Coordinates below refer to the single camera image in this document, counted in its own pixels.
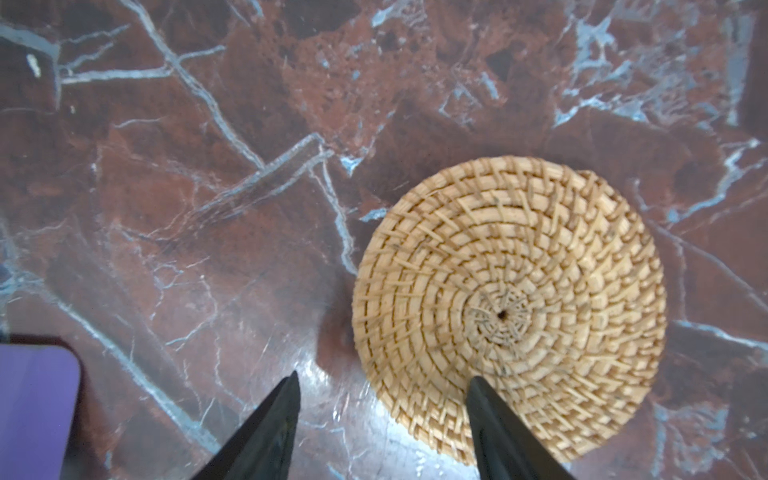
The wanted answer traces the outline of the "lilac plastic tray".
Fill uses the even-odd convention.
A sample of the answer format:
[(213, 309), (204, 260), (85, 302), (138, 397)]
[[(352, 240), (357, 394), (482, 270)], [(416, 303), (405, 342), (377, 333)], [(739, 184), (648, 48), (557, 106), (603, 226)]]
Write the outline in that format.
[(1, 346), (1, 477), (58, 479), (81, 379), (68, 349)]

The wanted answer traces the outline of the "woven rattan coaster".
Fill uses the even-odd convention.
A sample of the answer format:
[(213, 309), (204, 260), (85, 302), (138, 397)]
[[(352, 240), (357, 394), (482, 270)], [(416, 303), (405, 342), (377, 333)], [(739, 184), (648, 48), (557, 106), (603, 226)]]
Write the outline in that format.
[(667, 292), (652, 234), (604, 178), (483, 157), (406, 193), (374, 231), (352, 297), (377, 398), (416, 440), (470, 465), (483, 377), (560, 462), (601, 447), (650, 392)]

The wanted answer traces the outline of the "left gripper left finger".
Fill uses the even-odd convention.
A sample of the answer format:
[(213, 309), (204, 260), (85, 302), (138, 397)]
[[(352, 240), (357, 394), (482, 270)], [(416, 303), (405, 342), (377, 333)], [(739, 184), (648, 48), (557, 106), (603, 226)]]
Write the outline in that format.
[(296, 372), (284, 377), (196, 479), (286, 480), (301, 408)]

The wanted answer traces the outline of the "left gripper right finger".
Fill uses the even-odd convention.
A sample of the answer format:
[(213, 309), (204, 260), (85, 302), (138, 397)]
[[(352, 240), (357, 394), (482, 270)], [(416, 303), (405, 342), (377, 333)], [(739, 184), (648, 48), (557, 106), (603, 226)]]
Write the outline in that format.
[(480, 376), (469, 383), (466, 410), (482, 480), (573, 480)]

